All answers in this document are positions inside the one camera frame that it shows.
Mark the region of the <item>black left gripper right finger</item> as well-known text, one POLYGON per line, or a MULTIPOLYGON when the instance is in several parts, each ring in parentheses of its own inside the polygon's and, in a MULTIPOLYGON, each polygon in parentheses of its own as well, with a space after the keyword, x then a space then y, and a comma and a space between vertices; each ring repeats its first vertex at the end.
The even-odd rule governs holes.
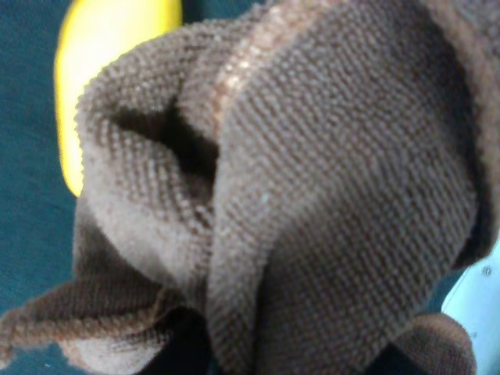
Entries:
POLYGON ((499 306, 497 255, 468 267, 441 306, 470 336, 479 374, 499 373, 499 306))

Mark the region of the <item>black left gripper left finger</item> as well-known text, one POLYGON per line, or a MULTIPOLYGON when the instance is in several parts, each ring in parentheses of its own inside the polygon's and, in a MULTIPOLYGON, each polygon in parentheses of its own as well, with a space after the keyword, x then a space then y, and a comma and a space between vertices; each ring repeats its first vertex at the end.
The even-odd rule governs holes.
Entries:
POLYGON ((154 328, 167 342, 146 366, 147 375, 202 375, 209 373, 212 353, 204 318, 192 309, 177 308, 154 328))

